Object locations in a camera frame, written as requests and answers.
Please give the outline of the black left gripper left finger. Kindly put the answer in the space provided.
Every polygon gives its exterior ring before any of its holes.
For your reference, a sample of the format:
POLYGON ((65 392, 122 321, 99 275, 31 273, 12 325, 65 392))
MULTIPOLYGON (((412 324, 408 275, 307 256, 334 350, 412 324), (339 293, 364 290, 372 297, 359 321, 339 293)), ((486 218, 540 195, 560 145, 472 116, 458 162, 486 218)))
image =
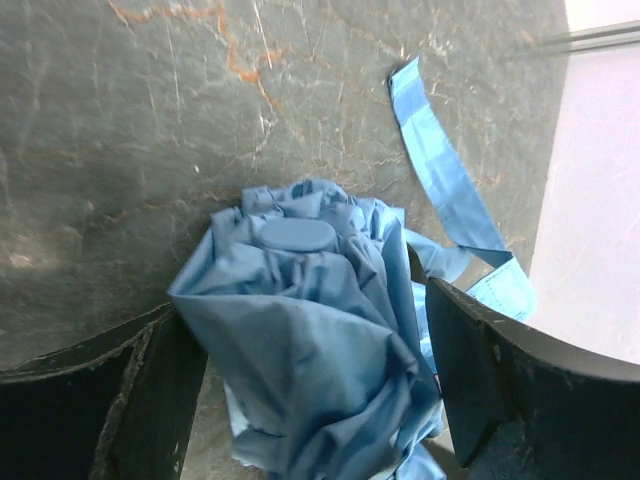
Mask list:
POLYGON ((206 362, 165 304, 2 370, 2 478, 179 478, 206 362))

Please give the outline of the light blue folding umbrella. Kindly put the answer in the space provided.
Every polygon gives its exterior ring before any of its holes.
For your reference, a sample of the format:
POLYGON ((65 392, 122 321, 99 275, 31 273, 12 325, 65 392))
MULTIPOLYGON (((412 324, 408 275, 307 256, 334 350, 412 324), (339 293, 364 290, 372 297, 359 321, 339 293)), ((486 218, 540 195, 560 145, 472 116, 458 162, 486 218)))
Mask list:
POLYGON ((532 285, 428 101, 419 64, 390 79, 409 160, 450 239, 325 179, 252 187, 216 212, 169 288, 220 373, 232 454, 271 479, 441 479, 423 446, 443 430, 426 288, 472 257, 491 271, 470 288, 518 321, 532 285))

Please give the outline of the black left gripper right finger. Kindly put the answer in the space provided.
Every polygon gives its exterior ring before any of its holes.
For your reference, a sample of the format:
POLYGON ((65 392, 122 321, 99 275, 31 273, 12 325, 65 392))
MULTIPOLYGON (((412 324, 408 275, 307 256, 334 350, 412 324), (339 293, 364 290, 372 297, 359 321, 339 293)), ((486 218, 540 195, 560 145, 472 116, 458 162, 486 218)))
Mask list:
POLYGON ((639 367, 547 335, 439 279, 430 337, 471 479, 636 479, 639 367))

